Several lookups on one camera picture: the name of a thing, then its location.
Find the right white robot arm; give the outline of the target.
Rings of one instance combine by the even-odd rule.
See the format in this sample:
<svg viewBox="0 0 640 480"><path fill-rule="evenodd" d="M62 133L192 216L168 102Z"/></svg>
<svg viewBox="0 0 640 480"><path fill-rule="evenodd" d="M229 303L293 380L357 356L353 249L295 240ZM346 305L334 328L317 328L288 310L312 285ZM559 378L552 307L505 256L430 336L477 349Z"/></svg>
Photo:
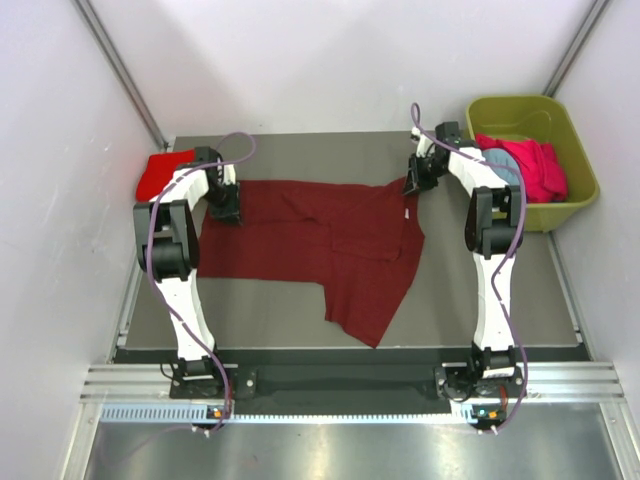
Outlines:
<svg viewBox="0 0 640 480"><path fill-rule="evenodd" d="M511 284L524 233L524 180L505 153L486 154L464 140L456 122L444 122L429 133L415 120L410 136L416 150L409 157L403 194L431 190L450 174L469 196L464 240L476 268L478 317L466 367L444 374L441 394L459 403L476 395L501 396L509 382L523 380L516 360L521 342L511 320Z"/></svg>

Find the dark red t-shirt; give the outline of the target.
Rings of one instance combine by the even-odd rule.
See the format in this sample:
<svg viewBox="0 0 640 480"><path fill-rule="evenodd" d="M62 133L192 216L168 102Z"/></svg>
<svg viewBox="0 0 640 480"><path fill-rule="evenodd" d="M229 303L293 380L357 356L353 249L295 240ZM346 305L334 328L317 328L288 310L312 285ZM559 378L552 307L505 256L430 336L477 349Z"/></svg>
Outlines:
<svg viewBox="0 0 640 480"><path fill-rule="evenodd" d="M425 240L418 198L403 188L403 179L246 180L241 224L203 220L198 275L319 284L326 321L376 348L414 281Z"/></svg>

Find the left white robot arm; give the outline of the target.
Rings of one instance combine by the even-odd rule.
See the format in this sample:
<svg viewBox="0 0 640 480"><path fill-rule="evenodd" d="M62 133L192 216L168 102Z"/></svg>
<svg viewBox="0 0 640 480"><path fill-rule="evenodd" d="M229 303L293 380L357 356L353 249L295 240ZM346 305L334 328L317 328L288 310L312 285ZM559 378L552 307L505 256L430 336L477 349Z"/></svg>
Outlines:
<svg viewBox="0 0 640 480"><path fill-rule="evenodd" d="M169 312L177 340L170 396L231 399L229 376L215 356L197 288L199 240L193 210L201 200L216 219L239 224L235 168L212 147L149 157L133 207L137 261Z"/></svg>

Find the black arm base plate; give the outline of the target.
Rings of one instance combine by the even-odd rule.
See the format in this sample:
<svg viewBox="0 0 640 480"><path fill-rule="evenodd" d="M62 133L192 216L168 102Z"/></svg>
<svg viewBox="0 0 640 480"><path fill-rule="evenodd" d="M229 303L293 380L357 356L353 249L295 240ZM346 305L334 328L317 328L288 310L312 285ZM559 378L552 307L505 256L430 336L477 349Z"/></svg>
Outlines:
<svg viewBox="0 0 640 480"><path fill-rule="evenodd" d="M425 398L466 401L473 396L516 398L524 380L520 371L510 377L477 379L467 366L409 365L254 365L227 367L211 374L178 376L173 369L173 398L211 398L229 392L236 400L273 396L278 392L409 391Z"/></svg>

